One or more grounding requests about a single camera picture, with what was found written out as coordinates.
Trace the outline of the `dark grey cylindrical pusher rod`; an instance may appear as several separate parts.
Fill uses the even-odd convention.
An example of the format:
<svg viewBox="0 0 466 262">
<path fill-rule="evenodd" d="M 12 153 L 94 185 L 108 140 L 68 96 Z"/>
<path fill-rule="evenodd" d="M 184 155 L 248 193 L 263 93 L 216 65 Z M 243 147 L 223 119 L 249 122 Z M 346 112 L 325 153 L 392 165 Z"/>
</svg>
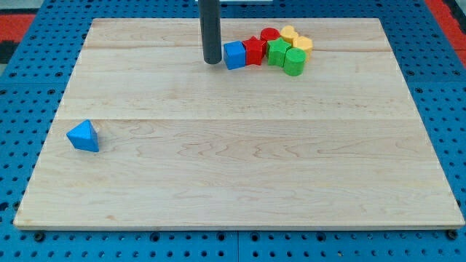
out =
<svg viewBox="0 0 466 262">
<path fill-rule="evenodd" d="M 207 64 L 221 62 L 221 16 L 219 0 L 199 0 L 203 58 Z"/>
</svg>

